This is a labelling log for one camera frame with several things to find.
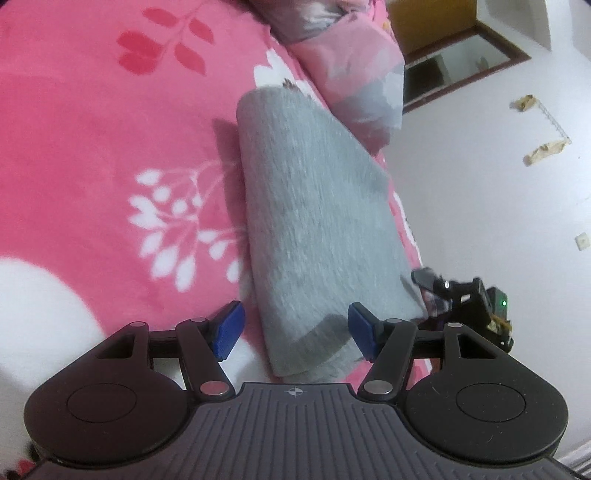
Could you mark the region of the pink floral bed sheet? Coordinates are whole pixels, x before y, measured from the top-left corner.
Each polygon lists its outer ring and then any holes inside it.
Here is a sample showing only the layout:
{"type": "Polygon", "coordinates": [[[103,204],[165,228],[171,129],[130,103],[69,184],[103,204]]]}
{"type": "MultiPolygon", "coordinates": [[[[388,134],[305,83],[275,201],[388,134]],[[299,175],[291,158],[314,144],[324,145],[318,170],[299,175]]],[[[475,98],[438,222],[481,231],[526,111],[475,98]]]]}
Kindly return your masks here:
{"type": "Polygon", "coordinates": [[[34,464],[24,404],[133,320],[242,300],[223,368],[270,380],[252,296],[235,109],[320,92],[245,1],[1,7],[1,475],[34,464]]]}

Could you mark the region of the brown wooden door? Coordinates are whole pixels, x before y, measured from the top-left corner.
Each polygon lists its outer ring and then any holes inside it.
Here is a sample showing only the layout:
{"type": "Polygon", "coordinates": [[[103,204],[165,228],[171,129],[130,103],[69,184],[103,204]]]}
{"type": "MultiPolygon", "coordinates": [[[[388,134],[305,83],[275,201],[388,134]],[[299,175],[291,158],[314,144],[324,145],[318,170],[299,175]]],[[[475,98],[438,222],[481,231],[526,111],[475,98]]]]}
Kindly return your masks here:
{"type": "Polygon", "coordinates": [[[387,2],[387,10],[405,56],[477,22],[476,0],[394,0],[387,2]]]}

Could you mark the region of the pink and grey duvet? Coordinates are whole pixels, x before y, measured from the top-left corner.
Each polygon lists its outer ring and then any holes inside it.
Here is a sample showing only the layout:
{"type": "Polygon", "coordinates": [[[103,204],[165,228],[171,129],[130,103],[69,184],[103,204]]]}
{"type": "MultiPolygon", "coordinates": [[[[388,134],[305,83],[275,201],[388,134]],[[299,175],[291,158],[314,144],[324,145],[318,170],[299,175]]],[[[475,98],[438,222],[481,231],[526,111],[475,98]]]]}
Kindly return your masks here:
{"type": "Polygon", "coordinates": [[[343,126],[376,155],[402,125],[405,59],[384,1],[253,1],[343,126]]]}

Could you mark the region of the grey fleece garment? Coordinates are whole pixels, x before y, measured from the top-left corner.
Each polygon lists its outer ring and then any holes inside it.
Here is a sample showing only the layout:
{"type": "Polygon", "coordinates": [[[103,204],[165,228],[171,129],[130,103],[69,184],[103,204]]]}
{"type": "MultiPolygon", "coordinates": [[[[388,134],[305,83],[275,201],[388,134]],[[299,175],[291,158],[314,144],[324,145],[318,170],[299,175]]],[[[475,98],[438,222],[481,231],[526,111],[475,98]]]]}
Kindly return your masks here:
{"type": "Polygon", "coordinates": [[[238,102],[250,268],[273,374],[345,379],[362,361],[346,314],[427,310],[389,204],[386,172],[328,110],[286,87],[238,102]]]}

